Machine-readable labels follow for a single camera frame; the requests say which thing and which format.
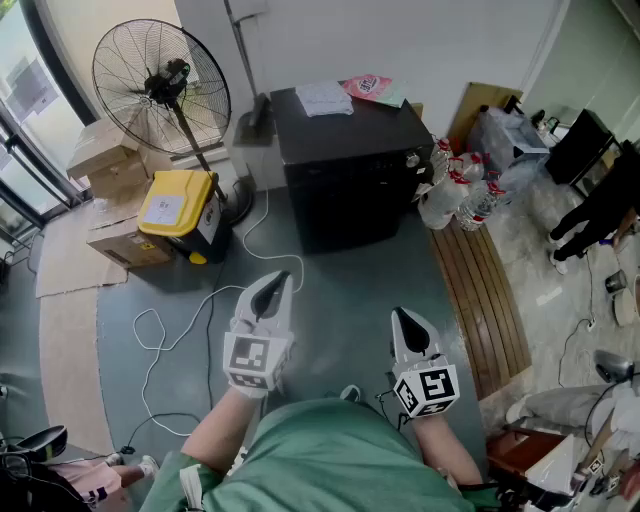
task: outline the cardboard box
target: cardboard box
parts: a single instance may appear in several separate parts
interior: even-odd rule
[[[171,169],[169,155],[140,145],[110,119],[100,119],[82,130],[67,175],[76,180],[86,176],[94,197],[106,198]]]
[[[85,126],[67,165],[67,175],[79,179],[134,155],[140,145],[128,137],[111,119]]]
[[[90,174],[88,178],[93,197],[114,199],[124,193],[124,190],[146,183],[149,179],[142,158],[136,153],[126,160]]]
[[[122,189],[117,197],[95,199],[87,244],[124,268],[165,263],[175,249],[164,237],[138,229],[138,212],[150,182]]]

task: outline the black pants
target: black pants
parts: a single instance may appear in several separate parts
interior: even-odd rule
[[[611,205],[587,199],[563,217],[560,224],[551,232],[551,238],[560,240],[571,228],[585,220],[589,221],[585,228],[553,253],[556,260],[564,261],[606,238],[620,224],[622,216],[617,211],[612,212]]]

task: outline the white cable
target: white cable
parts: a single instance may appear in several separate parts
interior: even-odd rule
[[[245,250],[251,254],[251,256],[253,256],[254,258],[258,258],[259,260],[278,260],[281,258],[295,258],[300,262],[300,284],[298,285],[298,287],[293,291],[293,293],[298,293],[300,290],[302,290],[302,286],[304,285],[304,261],[302,261],[302,258],[300,256],[298,256],[297,254],[281,254],[278,256],[260,256],[259,254],[256,254],[255,252],[252,252],[251,249],[249,249],[247,247],[247,236],[249,235],[249,233],[251,233],[255,228],[257,228],[260,223],[267,218],[267,215],[269,215],[269,189],[267,188],[265,190],[265,201],[267,203],[267,208],[264,211],[264,215],[260,218],[260,220],[258,222],[256,222],[253,226],[251,226],[247,232],[244,234],[244,236],[242,237],[242,245],[244,246]]]
[[[229,286],[225,286],[223,288],[220,288],[219,290],[216,290],[215,292],[207,295],[204,299],[202,299],[202,302],[200,303],[200,307],[198,307],[198,310],[196,311],[195,315],[193,315],[193,318],[191,319],[191,322],[189,323],[189,326],[185,329],[185,331],[178,336],[178,338],[176,339],[176,341],[174,341],[170,347],[166,347],[164,348],[164,342],[167,339],[167,331],[164,328],[164,324],[162,323],[162,320],[160,319],[160,315],[158,314],[158,312],[153,309],[153,308],[149,308],[144,310],[142,313],[140,313],[137,317],[135,317],[133,319],[133,334],[136,337],[136,340],[138,340],[138,343],[140,344],[140,346],[145,349],[145,350],[154,350],[156,352],[156,358],[153,360],[153,363],[151,363],[151,366],[149,366],[149,369],[147,370],[147,375],[144,378],[144,384],[142,385],[142,402],[144,403],[145,408],[147,409],[147,412],[149,413],[149,417],[151,418],[151,421],[153,421],[156,425],[158,425],[159,427],[164,428],[165,430],[168,430],[169,432],[171,432],[172,434],[175,434],[176,436],[180,436],[180,437],[189,437],[191,434],[181,434],[179,432],[176,432],[175,430],[171,430],[169,427],[167,427],[166,425],[160,423],[158,420],[156,420],[153,417],[153,414],[151,413],[151,409],[149,409],[149,404],[147,404],[147,400],[144,396],[144,392],[147,389],[147,385],[149,384],[149,375],[151,374],[151,370],[153,370],[153,367],[156,365],[156,363],[160,360],[160,353],[161,352],[169,352],[171,350],[173,350],[176,345],[182,340],[182,338],[184,338],[189,331],[191,331],[191,329],[193,328],[193,324],[195,324],[196,319],[198,318],[198,315],[200,314],[200,311],[202,311],[202,308],[204,307],[204,305],[207,303],[207,301],[209,299],[213,300],[213,296],[217,295],[218,293],[224,291],[224,290],[229,290],[229,289],[237,289],[237,290],[246,290],[246,288],[242,287],[242,286],[235,286],[235,285],[229,285]],[[144,343],[142,343],[142,341],[140,340],[140,337],[138,336],[138,331],[136,329],[136,323],[138,322],[138,320],[140,319],[140,317],[146,315],[147,313],[155,313],[156,318],[158,319],[158,323],[160,324],[160,327],[162,327],[162,340],[160,341],[160,345],[158,345],[157,347],[147,347]]]
[[[262,164],[264,163],[264,157],[265,157],[265,153],[262,153],[262,161],[260,164],[260,172],[262,173]],[[257,258],[259,260],[277,260],[277,259],[281,259],[281,258],[296,258],[299,262],[300,262],[300,284],[298,285],[298,287],[293,291],[293,293],[298,293],[301,289],[302,286],[304,285],[304,261],[302,260],[302,258],[300,256],[298,256],[297,254],[282,254],[282,255],[278,255],[278,256],[260,256],[259,254],[256,254],[255,252],[251,251],[248,247],[247,247],[247,243],[246,243],[246,239],[247,236],[249,235],[249,233],[251,233],[255,228],[257,228],[269,215],[269,187],[268,184],[266,183],[266,177],[265,177],[265,185],[266,190],[265,190],[265,201],[266,201],[266,209],[264,212],[264,215],[260,218],[260,220],[258,220],[258,222],[256,222],[253,226],[251,226],[247,232],[243,235],[242,237],[242,245],[245,248],[245,250],[254,258]],[[164,428],[165,430],[171,432],[172,434],[176,435],[176,436],[180,436],[180,437],[189,437],[191,434],[181,434],[180,432],[176,432],[175,430],[170,429],[169,427],[167,427],[166,425],[164,425],[163,423],[160,423],[158,420],[156,420],[153,417],[153,414],[151,413],[151,409],[149,409],[149,404],[147,404],[147,400],[144,396],[144,392],[147,389],[147,385],[149,384],[149,376],[151,375],[151,371],[153,370],[153,368],[155,367],[155,365],[158,363],[158,361],[160,360],[160,354],[162,352],[169,352],[171,350],[173,350],[176,345],[182,340],[182,338],[184,338],[189,331],[191,331],[191,329],[193,328],[193,324],[195,323],[196,319],[198,318],[198,315],[200,314],[200,311],[202,311],[202,308],[204,307],[204,305],[207,303],[207,301],[209,299],[213,300],[213,296],[224,291],[224,290],[228,290],[230,288],[233,289],[237,289],[237,290],[246,290],[246,288],[242,287],[242,286],[235,286],[235,285],[229,285],[229,286],[225,286],[223,288],[220,288],[219,290],[216,290],[215,292],[207,295],[204,299],[202,299],[202,302],[200,303],[200,306],[198,307],[196,313],[193,315],[193,318],[191,319],[191,322],[189,323],[188,327],[185,329],[185,331],[178,336],[178,338],[171,344],[170,347],[164,347],[164,342],[167,339],[167,331],[164,328],[164,324],[162,323],[162,319],[160,318],[160,315],[158,314],[158,312],[153,309],[153,308],[149,308],[149,309],[145,309],[142,313],[140,313],[138,316],[136,316],[133,319],[133,334],[136,337],[136,340],[138,341],[138,343],[140,344],[140,346],[145,349],[145,350],[152,350],[156,352],[156,358],[153,360],[153,362],[151,363],[151,366],[149,366],[149,369],[147,370],[147,374],[144,378],[144,384],[142,385],[142,402],[144,403],[145,408],[147,409],[147,413],[149,414],[149,417],[151,418],[151,421],[153,421],[156,425],[158,425],[159,427]],[[158,319],[158,323],[160,324],[160,327],[162,327],[162,340],[160,341],[160,345],[158,345],[157,347],[148,347],[146,346],[144,343],[142,343],[142,341],[140,340],[140,337],[138,336],[138,331],[136,329],[136,323],[138,322],[138,320],[140,319],[140,317],[146,315],[147,313],[151,313],[153,312],[156,315],[156,318]]]

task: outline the pink package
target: pink package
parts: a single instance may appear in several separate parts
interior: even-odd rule
[[[392,107],[401,107],[405,100],[404,83],[377,75],[354,76],[342,87],[354,98],[377,101]]]

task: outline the fan guard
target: fan guard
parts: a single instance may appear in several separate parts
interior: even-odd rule
[[[171,155],[201,154],[227,130],[227,82],[209,51],[170,23],[121,23],[98,43],[93,85],[103,108],[127,135]]]

